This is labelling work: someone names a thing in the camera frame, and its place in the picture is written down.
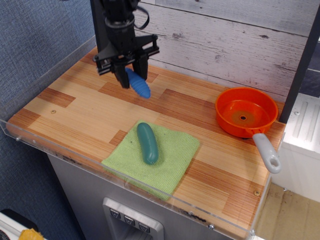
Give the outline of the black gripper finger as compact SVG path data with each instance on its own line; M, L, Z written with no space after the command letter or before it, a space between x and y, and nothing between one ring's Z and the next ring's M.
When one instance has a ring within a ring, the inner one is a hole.
M117 80L120 82L122 88L124 89L129 89L130 88L130 83L129 83L129 78L128 74L126 72L126 67L125 65L115 65L114 66L114 75L116 76Z
M140 55L132 63L133 70L144 80L148 78L148 57L146 54Z

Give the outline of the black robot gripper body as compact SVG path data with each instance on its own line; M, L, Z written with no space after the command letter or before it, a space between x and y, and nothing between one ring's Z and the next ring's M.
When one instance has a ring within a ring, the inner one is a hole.
M136 36L135 33L135 20L130 18L125 21L112 22L105 19L107 36L117 54L109 58L105 63L103 69L98 69L99 75L108 72L115 72L115 65L129 65L132 64L136 58L141 55L146 55L149 59L150 56L159 53L157 45L158 36L156 34Z

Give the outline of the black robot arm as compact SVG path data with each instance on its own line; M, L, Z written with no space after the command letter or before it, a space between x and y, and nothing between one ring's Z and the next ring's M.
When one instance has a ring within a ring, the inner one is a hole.
M134 72L146 80L148 59L159 53L158 36L136 36L135 28L144 29L150 18L142 26L136 26L134 11L149 13L138 6L138 0L92 0L90 4L98 50L93 61L98 74L112 72L121 86L128 89L126 66L132 64Z

